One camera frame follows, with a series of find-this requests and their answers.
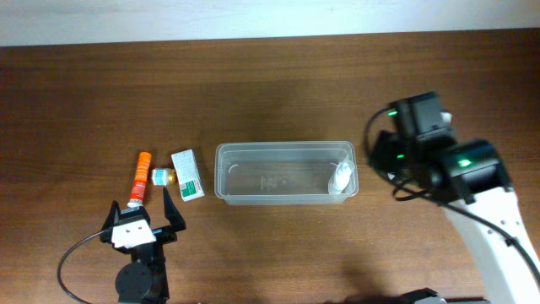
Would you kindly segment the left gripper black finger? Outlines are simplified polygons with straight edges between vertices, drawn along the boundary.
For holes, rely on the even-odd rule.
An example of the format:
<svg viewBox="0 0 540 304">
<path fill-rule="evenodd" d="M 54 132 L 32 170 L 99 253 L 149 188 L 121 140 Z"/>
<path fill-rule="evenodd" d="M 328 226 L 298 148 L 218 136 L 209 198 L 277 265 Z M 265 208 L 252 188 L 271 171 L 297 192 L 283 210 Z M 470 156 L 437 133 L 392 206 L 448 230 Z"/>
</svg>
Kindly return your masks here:
<svg viewBox="0 0 540 304">
<path fill-rule="evenodd" d="M 104 230 L 109 230 L 114 227 L 114 225 L 117 223 L 119 218 L 119 203 L 116 200 L 113 200 L 111 203 L 110 211 L 105 219 L 104 222 Z"/>
<path fill-rule="evenodd" d="M 174 205 L 166 187 L 163 188 L 163 200 L 165 218 L 170 222 L 171 228 L 174 231 L 184 231 L 186 229 L 186 222 Z"/>
</svg>

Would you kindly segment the orange tube white cap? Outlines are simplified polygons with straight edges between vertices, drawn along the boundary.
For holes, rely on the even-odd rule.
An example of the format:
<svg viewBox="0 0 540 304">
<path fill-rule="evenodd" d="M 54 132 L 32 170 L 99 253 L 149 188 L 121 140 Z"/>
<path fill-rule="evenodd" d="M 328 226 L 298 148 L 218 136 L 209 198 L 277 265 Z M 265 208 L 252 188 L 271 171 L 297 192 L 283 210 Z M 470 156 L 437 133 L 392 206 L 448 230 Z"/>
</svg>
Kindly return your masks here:
<svg viewBox="0 0 540 304">
<path fill-rule="evenodd" d="M 143 205 L 151 160 L 152 155 L 149 152 L 141 152 L 138 156 L 132 191 L 127 203 L 128 208 L 136 208 Z"/>
</svg>

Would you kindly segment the white green medicine box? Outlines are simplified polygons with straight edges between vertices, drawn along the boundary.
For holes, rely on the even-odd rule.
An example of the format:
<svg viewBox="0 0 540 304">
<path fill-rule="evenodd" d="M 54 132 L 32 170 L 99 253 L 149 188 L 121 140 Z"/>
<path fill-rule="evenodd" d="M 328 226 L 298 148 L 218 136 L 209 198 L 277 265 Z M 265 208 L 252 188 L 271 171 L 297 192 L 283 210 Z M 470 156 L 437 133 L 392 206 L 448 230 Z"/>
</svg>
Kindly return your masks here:
<svg viewBox="0 0 540 304">
<path fill-rule="evenodd" d="M 171 156 L 184 202 L 201 198 L 205 195 L 192 149 L 174 153 Z"/>
</svg>

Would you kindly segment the small vial gold cap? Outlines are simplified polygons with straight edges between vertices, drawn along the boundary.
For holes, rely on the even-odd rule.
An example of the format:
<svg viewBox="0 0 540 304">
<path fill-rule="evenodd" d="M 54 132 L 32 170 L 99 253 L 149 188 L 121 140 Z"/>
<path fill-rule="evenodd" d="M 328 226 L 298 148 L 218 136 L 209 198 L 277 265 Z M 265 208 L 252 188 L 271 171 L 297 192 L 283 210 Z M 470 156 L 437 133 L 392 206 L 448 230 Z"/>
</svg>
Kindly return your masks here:
<svg viewBox="0 0 540 304">
<path fill-rule="evenodd" d="M 169 186 L 176 182 L 176 171 L 170 168 L 154 168 L 151 179 L 155 186 Z"/>
</svg>

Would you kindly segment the white squeeze bottle clear cap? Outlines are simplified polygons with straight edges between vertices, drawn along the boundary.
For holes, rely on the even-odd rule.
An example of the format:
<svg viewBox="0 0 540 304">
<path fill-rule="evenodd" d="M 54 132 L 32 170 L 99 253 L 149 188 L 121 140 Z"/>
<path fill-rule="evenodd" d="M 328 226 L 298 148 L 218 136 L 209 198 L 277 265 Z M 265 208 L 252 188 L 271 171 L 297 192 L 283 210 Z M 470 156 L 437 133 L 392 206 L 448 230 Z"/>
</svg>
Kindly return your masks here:
<svg viewBox="0 0 540 304">
<path fill-rule="evenodd" d="M 355 170 L 355 164 L 351 160 L 345 160 L 336 165 L 336 169 L 328 182 L 330 194 L 341 193 L 349 184 Z"/>
</svg>

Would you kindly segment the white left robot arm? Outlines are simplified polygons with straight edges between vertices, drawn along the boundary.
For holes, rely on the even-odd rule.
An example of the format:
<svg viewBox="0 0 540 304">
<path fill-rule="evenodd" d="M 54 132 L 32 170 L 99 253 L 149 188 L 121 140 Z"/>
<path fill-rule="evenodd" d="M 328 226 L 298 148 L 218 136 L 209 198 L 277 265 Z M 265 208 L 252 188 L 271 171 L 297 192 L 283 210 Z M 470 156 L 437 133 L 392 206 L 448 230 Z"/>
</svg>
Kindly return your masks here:
<svg viewBox="0 0 540 304">
<path fill-rule="evenodd" d="M 120 304 L 161 304 L 170 299 L 164 245 L 177 241 L 177 233 L 186 229 L 186 222 L 167 189 L 163 190 L 163 200 L 168 225 L 153 229 L 143 206 L 121 210 L 114 201 L 101 228 L 102 242 L 131 257 L 115 280 Z"/>
</svg>

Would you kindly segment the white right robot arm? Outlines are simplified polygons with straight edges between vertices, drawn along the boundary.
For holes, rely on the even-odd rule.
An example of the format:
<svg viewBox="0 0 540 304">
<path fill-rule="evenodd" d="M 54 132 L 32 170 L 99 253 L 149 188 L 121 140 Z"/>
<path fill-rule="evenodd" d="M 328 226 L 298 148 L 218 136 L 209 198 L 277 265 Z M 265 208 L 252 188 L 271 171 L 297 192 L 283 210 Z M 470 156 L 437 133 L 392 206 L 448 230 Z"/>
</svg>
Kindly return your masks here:
<svg viewBox="0 0 540 304">
<path fill-rule="evenodd" d="M 372 170 L 397 201 L 444 209 L 477 265 L 490 303 L 537 303 L 539 258 L 523 223 L 510 175 L 485 139 L 459 142 L 435 92 L 390 103 L 393 131 L 364 143 Z"/>
</svg>

